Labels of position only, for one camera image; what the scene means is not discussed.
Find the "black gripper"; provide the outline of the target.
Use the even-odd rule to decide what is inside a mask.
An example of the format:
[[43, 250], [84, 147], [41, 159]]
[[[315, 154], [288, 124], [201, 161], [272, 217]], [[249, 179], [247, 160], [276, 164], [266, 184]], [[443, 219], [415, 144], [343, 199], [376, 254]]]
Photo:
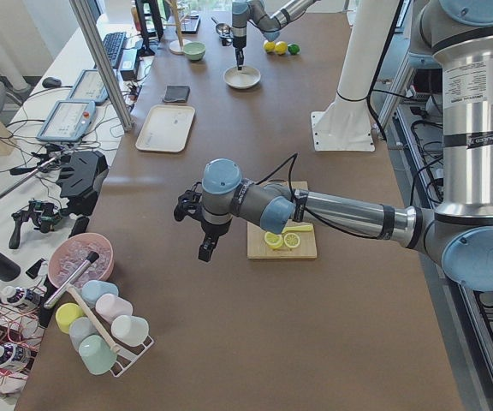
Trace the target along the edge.
[[228, 233], [230, 224], [231, 216], [217, 216], [214, 221], [207, 217], [201, 218], [201, 228], [205, 233], [205, 237], [199, 246], [199, 260], [204, 262], [211, 261], [219, 237]]
[[237, 63], [237, 69], [241, 71], [244, 63], [244, 49], [242, 47], [235, 48], [235, 60]]

